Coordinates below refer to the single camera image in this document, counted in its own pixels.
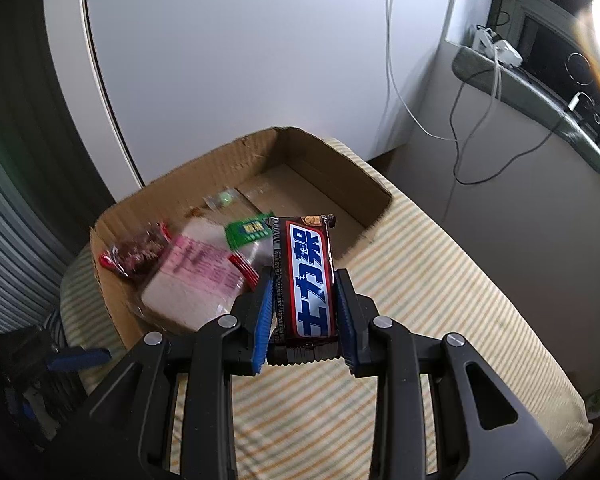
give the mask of white bread package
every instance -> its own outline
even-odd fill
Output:
[[[230,255],[222,226],[191,219],[144,287],[142,314],[170,330],[199,330],[227,314],[244,283]]]

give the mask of snickers bar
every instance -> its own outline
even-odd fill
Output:
[[[334,215],[270,217],[277,327],[267,361],[298,364],[338,355],[329,228]]]

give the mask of green snack package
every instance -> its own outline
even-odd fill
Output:
[[[235,251],[243,245],[271,236],[273,231],[263,222],[265,218],[270,216],[273,216],[273,211],[232,222],[225,227],[224,234],[229,248]]]

